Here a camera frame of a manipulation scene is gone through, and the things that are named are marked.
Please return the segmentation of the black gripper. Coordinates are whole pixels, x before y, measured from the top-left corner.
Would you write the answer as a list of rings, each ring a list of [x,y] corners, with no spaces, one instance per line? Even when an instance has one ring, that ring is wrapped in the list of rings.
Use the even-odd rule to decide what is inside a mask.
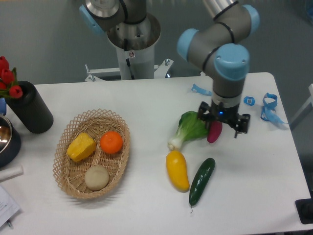
[[[198,109],[197,118],[205,122],[206,136],[208,137],[211,124],[214,121],[225,123],[235,130],[234,138],[236,139],[238,133],[247,133],[250,125],[250,114],[239,114],[240,105],[226,107],[226,104],[214,101],[209,105],[202,102]]]

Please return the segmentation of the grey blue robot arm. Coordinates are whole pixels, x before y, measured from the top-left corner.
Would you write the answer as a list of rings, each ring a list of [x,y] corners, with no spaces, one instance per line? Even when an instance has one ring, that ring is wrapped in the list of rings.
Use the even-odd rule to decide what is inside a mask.
[[[236,133],[247,133],[250,115],[239,114],[238,109],[250,55],[240,41],[258,28],[259,14],[236,0],[206,0],[204,5],[214,24],[204,31],[188,29],[177,42],[178,54],[213,79],[211,102],[201,103],[198,118],[206,128],[219,121]],[[123,80],[154,78],[161,28],[147,12],[146,1],[87,0],[80,13],[91,30],[106,33],[116,48]]]

